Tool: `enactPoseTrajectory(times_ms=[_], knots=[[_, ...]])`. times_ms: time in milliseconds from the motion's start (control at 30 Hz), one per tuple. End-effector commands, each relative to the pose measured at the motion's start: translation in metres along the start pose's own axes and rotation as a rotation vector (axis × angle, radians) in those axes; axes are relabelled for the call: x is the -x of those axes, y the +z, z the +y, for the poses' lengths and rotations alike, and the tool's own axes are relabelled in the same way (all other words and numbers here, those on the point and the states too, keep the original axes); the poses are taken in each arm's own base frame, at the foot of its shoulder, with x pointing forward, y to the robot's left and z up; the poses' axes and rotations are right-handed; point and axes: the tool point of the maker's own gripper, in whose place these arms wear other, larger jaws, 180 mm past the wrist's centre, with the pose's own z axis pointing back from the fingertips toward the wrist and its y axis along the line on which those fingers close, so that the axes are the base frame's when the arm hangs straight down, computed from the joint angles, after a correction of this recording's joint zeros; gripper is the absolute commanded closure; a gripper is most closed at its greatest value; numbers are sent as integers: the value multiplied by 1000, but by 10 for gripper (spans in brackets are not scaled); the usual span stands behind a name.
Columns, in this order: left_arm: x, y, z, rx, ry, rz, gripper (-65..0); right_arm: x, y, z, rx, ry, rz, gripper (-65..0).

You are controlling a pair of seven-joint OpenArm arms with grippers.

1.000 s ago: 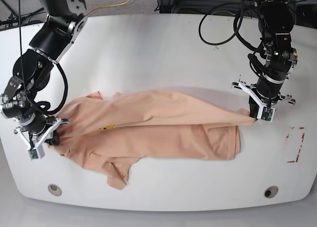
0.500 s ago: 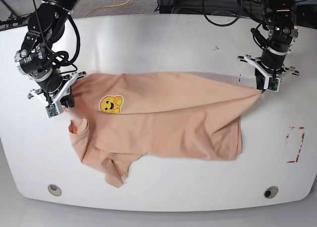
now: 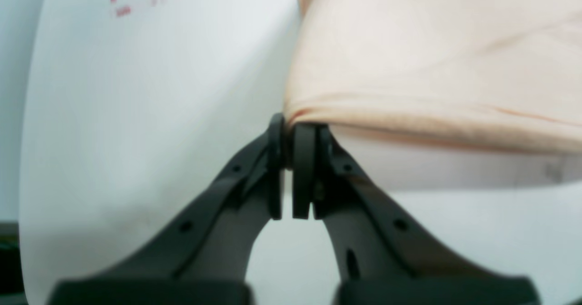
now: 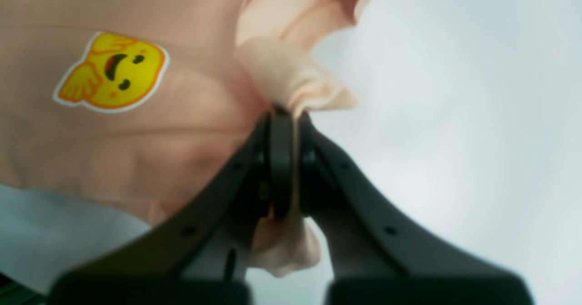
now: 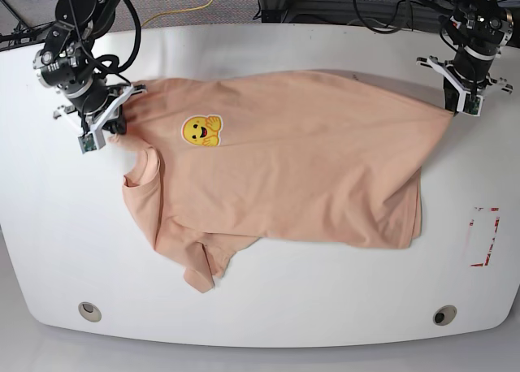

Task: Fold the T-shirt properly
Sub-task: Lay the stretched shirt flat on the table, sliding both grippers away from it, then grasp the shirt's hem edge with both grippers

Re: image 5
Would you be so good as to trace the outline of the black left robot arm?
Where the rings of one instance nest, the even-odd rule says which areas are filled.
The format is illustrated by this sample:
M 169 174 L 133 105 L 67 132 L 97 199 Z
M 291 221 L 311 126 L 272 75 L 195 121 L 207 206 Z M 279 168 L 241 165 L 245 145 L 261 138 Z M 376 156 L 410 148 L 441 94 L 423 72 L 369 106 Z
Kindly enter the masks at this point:
M 479 116 L 488 91 L 514 90 L 507 79 L 493 78 L 490 69 L 505 46 L 519 45 L 519 9 L 502 7 L 499 0 L 455 0 L 439 22 L 440 37 L 450 39 L 454 58 L 419 57 L 417 64 L 443 76 L 446 110 Z

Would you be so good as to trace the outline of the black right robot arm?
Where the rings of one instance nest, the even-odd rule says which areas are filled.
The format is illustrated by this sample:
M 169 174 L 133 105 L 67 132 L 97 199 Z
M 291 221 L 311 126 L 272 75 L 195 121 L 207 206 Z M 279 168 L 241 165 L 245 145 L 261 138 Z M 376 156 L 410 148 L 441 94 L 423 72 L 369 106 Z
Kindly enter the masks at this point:
M 93 55 L 94 42 L 106 35 L 123 3 L 134 23 L 132 51 L 125 62 L 113 54 Z M 131 0 L 58 0 L 42 50 L 33 60 L 39 81 L 54 88 L 70 102 L 60 106 L 54 119 L 63 118 L 78 132 L 84 152 L 101 149 L 105 132 L 127 131 L 123 105 L 146 91 L 123 75 L 135 62 L 141 47 L 141 22 Z

